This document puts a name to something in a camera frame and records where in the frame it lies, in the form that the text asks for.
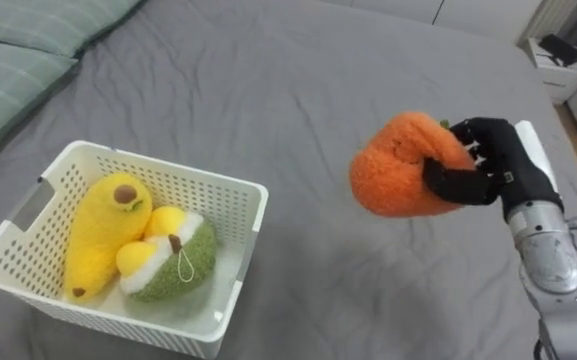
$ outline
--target gray bed sheet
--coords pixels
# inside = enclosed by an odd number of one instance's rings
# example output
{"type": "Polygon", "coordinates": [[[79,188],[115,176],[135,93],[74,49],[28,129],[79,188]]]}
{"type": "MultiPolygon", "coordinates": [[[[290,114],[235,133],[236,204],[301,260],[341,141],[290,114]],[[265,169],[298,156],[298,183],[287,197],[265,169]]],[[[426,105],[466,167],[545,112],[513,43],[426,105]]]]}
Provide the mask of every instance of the gray bed sheet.
{"type": "MultiPolygon", "coordinates": [[[[220,359],[527,359],[537,316],[499,203],[384,219],[348,164],[394,114],[533,121],[568,215],[577,159],[519,50],[335,5],[150,0],[0,153],[0,221],[86,139],[265,184],[220,359]]],[[[0,359],[183,359],[0,292],[0,359]]]]}

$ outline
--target orange fuzzy toy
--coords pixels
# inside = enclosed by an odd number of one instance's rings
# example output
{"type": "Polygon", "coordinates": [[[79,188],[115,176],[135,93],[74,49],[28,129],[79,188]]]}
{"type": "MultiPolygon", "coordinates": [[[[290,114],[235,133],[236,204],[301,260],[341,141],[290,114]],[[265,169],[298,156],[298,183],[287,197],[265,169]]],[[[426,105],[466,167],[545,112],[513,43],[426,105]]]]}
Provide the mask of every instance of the orange fuzzy toy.
{"type": "Polygon", "coordinates": [[[424,158],[447,169],[474,170],[468,151],[447,129],[420,112],[394,117],[350,166],[352,192],[369,211],[390,217],[438,215],[460,207],[424,185],[424,158]]]}

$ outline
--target striped pillowcase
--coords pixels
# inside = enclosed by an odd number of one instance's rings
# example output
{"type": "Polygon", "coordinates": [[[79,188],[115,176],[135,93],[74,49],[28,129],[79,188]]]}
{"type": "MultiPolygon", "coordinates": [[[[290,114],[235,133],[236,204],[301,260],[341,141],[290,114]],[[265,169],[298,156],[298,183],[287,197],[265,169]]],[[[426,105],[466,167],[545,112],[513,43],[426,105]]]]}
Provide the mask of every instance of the striped pillowcase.
{"type": "Polygon", "coordinates": [[[140,0],[0,0],[0,42],[74,57],[140,0]]]}
{"type": "Polygon", "coordinates": [[[39,102],[76,60],[0,44],[0,139],[39,102]]]}

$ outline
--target white plastic basket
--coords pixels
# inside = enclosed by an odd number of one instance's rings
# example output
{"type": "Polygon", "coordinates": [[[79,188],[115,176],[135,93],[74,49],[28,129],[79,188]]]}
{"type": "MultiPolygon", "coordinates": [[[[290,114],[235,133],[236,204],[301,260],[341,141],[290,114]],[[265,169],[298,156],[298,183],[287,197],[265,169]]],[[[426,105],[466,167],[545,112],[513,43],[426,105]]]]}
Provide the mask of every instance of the white plastic basket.
{"type": "Polygon", "coordinates": [[[265,187],[106,146],[70,144],[0,225],[0,289],[46,314],[87,328],[196,356],[217,356],[250,263],[268,200],[265,187]],[[90,304],[62,297],[64,253],[74,210],[104,175],[127,172],[155,205],[209,218],[219,248],[210,280],[180,298],[137,303],[115,284],[90,304]]]}

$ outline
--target white cabinet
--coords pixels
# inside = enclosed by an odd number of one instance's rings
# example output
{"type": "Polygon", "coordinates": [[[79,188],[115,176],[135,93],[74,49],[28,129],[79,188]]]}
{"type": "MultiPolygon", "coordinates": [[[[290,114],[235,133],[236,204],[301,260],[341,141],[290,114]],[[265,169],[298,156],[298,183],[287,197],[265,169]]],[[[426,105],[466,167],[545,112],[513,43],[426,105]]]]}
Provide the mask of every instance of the white cabinet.
{"type": "Polygon", "coordinates": [[[435,25],[515,43],[540,3],[541,0],[446,0],[435,25]]]}
{"type": "Polygon", "coordinates": [[[431,24],[441,0],[354,0],[351,4],[352,7],[431,24]]]}

